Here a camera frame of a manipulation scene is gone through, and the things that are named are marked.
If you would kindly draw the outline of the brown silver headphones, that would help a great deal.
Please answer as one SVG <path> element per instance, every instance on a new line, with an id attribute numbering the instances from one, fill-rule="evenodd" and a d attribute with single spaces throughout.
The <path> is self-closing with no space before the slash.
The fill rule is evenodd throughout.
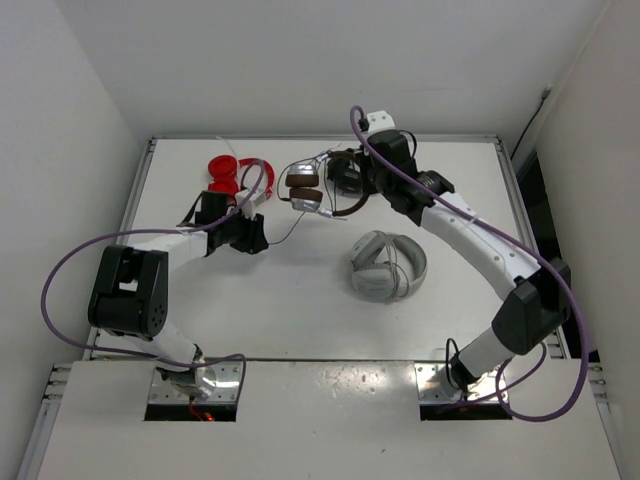
<path id="1" fill-rule="evenodd" d="M 324 193 L 318 189 L 320 184 L 319 165 L 322 161 L 328 165 L 328 162 L 332 160 L 349 160 L 359 166 L 355 153 L 349 150 L 327 150 L 316 157 L 295 161 L 288 165 L 284 171 L 288 196 L 278 196 L 278 198 L 289 203 L 296 211 L 318 214 L 325 218 L 344 220 L 358 212 L 366 205 L 371 193 L 362 191 L 358 201 L 349 208 L 336 210 L 322 206 Z"/>

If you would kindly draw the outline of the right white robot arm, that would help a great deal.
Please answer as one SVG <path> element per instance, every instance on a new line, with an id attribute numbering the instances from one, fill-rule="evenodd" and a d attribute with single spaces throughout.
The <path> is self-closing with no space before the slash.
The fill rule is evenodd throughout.
<path id="1" fill-rule="evenodd" d="M 502 302 L 491 325 L 445 369 L 450 393 L 465 392 L 495 366 L 529 353 L 563 322 L 560 289 L 532 255 L 482 228 L 450 181 L 433 170 L 418 170 L 398 130 L 370 134 L 364 147 L 367 184 L 394 211 L 447 243 Z"/>

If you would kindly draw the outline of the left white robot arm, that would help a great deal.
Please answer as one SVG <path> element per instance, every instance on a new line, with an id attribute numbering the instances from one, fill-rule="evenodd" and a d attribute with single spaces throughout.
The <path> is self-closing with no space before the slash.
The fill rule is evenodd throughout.
<path id="1" fill-rule="evenodd" d="M 216 380 L 201 348 L 168 319 L 170 275 L 224 245 L 250 255 L 266 250 L 264 216 L 232 206 L 226 194 L 203 191 L 175 233 L 106 247 L 89 301 L 93 327 L 135 345 L 163 381 L 190 398 L 212 395 Z"/>

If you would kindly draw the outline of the black headphones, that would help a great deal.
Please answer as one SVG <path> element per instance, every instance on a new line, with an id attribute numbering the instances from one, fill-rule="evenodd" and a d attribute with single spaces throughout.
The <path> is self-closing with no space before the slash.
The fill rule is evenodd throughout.
<path id="1" fill-rule="evenodd" d="M 349 195 L 369 193 L 366 168 L 362 159 L 353 150 L 332 151 L 329 153 L 327 178 L 337 190 Z"/>

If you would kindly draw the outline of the red headphones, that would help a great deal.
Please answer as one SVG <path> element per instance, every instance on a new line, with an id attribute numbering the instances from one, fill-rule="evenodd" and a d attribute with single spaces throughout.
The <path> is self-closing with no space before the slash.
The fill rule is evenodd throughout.
<path id="1" fill-rule="evenodd" d="M 269 200 L 274 193 L 275 171 L 266 160 L 253 157 L 238 159 L 233 155 L 219 155 L 211 159 L 207 166 L 211 177 L 207 190 L 229 196 L 248 190 L 249 187 L 245 185 L 248 172 L 253 167 L 259 167 L 260 162 L 264 164 L 266 180 L 265 184 L 258 188 L 255 202 Z"/>

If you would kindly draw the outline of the grey white headphones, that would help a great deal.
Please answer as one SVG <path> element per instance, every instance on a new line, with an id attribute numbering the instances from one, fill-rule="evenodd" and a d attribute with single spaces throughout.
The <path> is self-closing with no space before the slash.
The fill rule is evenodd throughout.
<path id="1" fill-rule="evenodd" d="M 349 262 L 352 287 L 375 302 L 412 296 L 429 269 L 425 251 L 412 238 L 380 230 L 372 230 L 354 243 Z"/>

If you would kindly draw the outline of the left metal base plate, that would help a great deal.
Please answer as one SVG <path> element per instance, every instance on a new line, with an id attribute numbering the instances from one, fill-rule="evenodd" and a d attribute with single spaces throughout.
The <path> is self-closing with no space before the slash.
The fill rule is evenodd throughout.
<path id="1" fill-rule="evenodd" d="M 244 383 L 241 361 L 225 361 L 193 371 L 157 368 L 148 393 L 150 405 L 231 405 L 239 400 Z"/>

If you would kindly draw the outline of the metal base plate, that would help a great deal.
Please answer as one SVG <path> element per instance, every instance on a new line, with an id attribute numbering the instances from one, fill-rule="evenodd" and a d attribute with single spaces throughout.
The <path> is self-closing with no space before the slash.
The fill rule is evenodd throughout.
<path id="1" fill-rule="evenodd" d="M 193 371 L 157 368 L 148 393 L 150 405 L 231 405 L 239 400 L 244 383 L 241 361 L 225 361 Z"/>
<path id="2" fill-rule="evenodd" d="M 463 395 L 461 390 L 447 380 L 443 362 L 415 363 L 414 370 L 421 406 L 444 406 L 454 403 L 497 404 L 496 389 L 506 386 L 504 374 L 499 377 L 498 385 L 495 385 L 498 373 L 498 369 L 495 368 L 471 384 L 468 393 Z"/>

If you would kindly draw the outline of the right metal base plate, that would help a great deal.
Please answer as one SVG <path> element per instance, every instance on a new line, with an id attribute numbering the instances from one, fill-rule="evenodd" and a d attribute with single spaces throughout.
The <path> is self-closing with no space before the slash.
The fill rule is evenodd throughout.
<path id="1" fill-rule="evenodd" d="M 468 393 L 463 395 L 461 390 L 447 380 L 443 362 L 415 363 L 414 370 L 421 406 L 444 406 L 454 403 L 497 404 L 496 389 L 506 386 L 504 374 L 499 377 L 498 385 L 495 385 L 498 373 L 498 369 L 495 368 L 471 384 Z"/>

